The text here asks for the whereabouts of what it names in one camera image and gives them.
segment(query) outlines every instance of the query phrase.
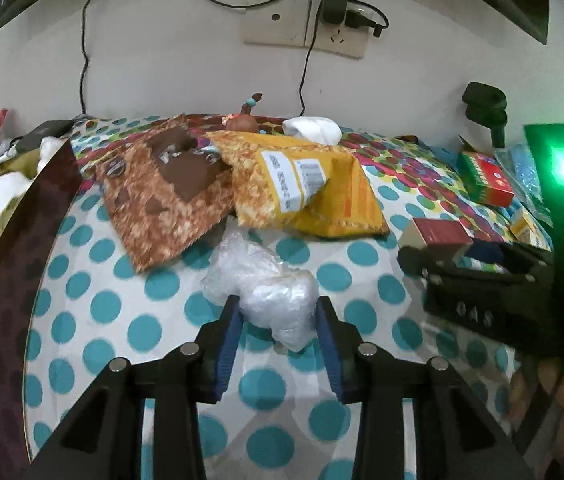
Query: power outlet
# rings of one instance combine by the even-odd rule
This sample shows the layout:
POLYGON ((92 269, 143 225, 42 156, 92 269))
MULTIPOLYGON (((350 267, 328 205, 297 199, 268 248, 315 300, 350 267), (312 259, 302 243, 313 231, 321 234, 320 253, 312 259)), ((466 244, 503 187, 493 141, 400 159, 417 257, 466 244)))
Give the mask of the power outlet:
MULTIPOLYGON (((248 4, 264 1, 266 0, 248 0, 248 4)), ((242 16, 242 41, 304 46, 311 1, 280 0, 264 7, 247 9, 242 16)))
MULTIPOLYGON (((311 40, 313 39, 313 29, 315 27, 315 19, 319 5, 320 0, 313 0, 304 46, 310 46, 311 40)), ((366 7, 348 4, 347 9, 356 10, 369 19, 373 18, 373 13, 366 7)), ((329 25, 320 22, 318 23, 313 48, 359 59, 364 57, 364 53, 366 52, 369 33, 370 30, 368 27, 350 28, 345 27, 344 22, 339 25, 329 25)))

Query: barcode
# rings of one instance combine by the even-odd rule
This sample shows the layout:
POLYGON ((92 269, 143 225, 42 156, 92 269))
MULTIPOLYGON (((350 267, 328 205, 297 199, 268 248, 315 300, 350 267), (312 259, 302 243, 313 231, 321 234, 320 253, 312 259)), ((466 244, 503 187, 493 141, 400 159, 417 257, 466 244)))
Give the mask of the barcode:
POLYGON ((296 160, 296 170, 302 181, 304 203, 322 189, 326 183, 326 176, 322 166, 316 158, 296 160))

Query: brown snack bag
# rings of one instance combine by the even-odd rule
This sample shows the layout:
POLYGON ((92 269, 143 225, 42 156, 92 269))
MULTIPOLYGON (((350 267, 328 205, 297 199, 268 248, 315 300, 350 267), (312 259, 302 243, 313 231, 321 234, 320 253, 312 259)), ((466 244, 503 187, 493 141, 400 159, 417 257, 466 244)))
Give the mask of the brown snack bag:
POLYGON ((231 168, 186 123, 98 164, 104 203, 136 272, 178 256, 233 208, 231 168))

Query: small cardboard box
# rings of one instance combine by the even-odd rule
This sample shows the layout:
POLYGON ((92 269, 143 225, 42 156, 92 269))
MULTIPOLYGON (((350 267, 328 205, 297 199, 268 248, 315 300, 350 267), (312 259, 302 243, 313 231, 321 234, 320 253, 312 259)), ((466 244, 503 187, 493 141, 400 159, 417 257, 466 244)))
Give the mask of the small cardboard box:
POLYGON ((413 218, 402 232, 398 245, 429 247, 440 260, 459 260, 471 245, 471 237, 460 222, 433 218, 413 218))
POLYGON ((511 205, 513 188, 494 158, 483 153, 462 152, 457 166, 471 200, 499 207, 511 205))

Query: clear plastic packaging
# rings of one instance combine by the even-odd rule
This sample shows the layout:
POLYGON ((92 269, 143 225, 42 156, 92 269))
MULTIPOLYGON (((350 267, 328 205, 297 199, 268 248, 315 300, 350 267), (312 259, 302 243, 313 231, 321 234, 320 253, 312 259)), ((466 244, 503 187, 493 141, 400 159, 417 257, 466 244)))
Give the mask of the clear plastic packaging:
POLYGON ((274 253, 250 241, 227 222, 220 244, 202 280, 202 293, 215 304, 230 294, 240 297, 240 310, 255 326, 270 328, 273 339, 299 352, 315 336, 318 285, 308 270, 293 269, 274 253))

